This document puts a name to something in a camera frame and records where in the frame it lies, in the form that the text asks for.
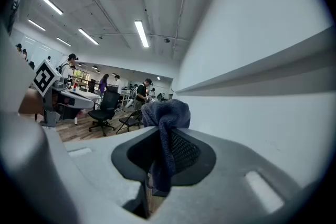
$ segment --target blue towel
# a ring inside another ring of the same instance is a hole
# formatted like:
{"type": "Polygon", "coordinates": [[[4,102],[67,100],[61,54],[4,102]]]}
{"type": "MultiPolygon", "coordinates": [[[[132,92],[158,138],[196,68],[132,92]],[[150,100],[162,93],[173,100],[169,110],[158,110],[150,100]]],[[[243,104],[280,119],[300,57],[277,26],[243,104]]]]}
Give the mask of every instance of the blue towel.
{"type": "Polygon", "coordinates": [[[173,99],[145,104],[141,112],[145,127],[158,126],[160,130],[162,155],[154,161],[151,168],[154,187],[161,191],[169,191],[171,177],[176,173],[174,157],[170,150],[170,129],[189,128],[189,106],[180,100],[173,99]]]}

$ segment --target backpack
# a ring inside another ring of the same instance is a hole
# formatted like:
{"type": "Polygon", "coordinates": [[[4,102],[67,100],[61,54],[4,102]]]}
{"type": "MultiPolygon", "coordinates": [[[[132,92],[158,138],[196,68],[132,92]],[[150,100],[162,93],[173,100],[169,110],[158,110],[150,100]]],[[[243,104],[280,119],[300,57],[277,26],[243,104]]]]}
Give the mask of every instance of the backpack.
{"type": "Polygon", "coordinates": [[[66,66],[66,65],[69,65],[68,63],[65,63],[64,65],[60,65],[58,68],[56,68],[56,70],[60,73],[60,74],[62,74],[62,68],[64,67],[64,66],[66,66]]]}

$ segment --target person in purple clothing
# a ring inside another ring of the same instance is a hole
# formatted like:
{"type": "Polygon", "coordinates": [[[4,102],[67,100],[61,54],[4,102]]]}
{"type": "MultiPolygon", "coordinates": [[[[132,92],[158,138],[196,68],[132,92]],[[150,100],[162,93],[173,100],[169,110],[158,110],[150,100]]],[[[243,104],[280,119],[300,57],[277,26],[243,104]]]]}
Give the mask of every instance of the person in purple clothing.
{"type": "Polygon", "coordinates": [[[109,78],[109,74],[105,74],[103,78],[99,81],[97,95],[103,98],[105,87],[107,86],[107,79],[109,78]]]}

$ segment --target ceiling light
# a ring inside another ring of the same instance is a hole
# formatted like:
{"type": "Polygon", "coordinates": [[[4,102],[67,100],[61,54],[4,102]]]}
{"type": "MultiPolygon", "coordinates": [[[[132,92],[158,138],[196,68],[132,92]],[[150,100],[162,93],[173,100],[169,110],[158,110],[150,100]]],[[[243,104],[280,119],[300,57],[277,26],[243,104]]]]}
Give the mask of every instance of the ceiling light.
{"type": "Polygon", "coordinates": [[[47,49],[49,49],[49,50],[51,50],[50,48],[48,48],[47,46],[44,46],[44,45],[42,45],[43,47],[46,47],[47,49]]]}
{"type": "Polygon", "coordinates": [[[142,21],[136,20],[134,23],[135,23],[135,26],[136,26],[136,28],[138,30],[139,36],[141,38],[142,45],[144,47],[148,48],[148,43],[147,43],[145,31],[143,30],[142,21]]]}
{"type": "Polygon", "coordinates": [[[63,14],[63,11],[61,11],[58,7],[56,7],[50,0],[43,0],[45,3],[47,3],[54,11],[56,11],[59,15],[63,14]]]}
{"type": "Polygon", "coordinates": [[[67,42],[65,42],[64,40],[61,40],[60,38],[56,38],[57,40],[59,40],[59,41],[61,41],[61,42],[63,42],[63,43],[65,43],[66,45],[68,45],[68,46],[70,46],[71,47],[71,45],[69,44],[69,43],[67,43],[67,42]]]}
{"type": "Polygon", "coordinates": [[[37,23],[33,22],[32,20],[28,20],[28,22],[32,23],[33,25],[37,26],[38,28],[42,29],[43,31],[45,31],[45,29],[41,26],[39,26],[37,23]]]}
{"type": "Polygon", "coordinates": [[[33,40],[33,39],[29,38],[29,37],[25,37],[25,38],[28,38],[28,39],[30,39],[31,41],[36,42],[35,40],[33,40]]]}
{"type": "Polygon", "coordinates": [[[80,29],[78,29],[78,31],[80,31],[84,36],[86,36],[88,39],[90,39],[95,45],[99,44],[92,37],[90,37],[87,33],[85,33],[83,29],[80,28],[80,29]]]}

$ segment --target black cap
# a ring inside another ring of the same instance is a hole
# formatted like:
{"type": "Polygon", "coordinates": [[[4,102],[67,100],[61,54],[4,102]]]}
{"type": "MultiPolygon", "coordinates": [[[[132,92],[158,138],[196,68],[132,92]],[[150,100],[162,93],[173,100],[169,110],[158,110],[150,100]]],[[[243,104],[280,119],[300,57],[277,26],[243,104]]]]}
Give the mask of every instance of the black cap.
{"type": "Polygon", "coordinates": [[[68,61],[70,61],[71,59],[78,60],[78,58],[76,58],[75,54],[70,54],[69,55],[68,61]]]}

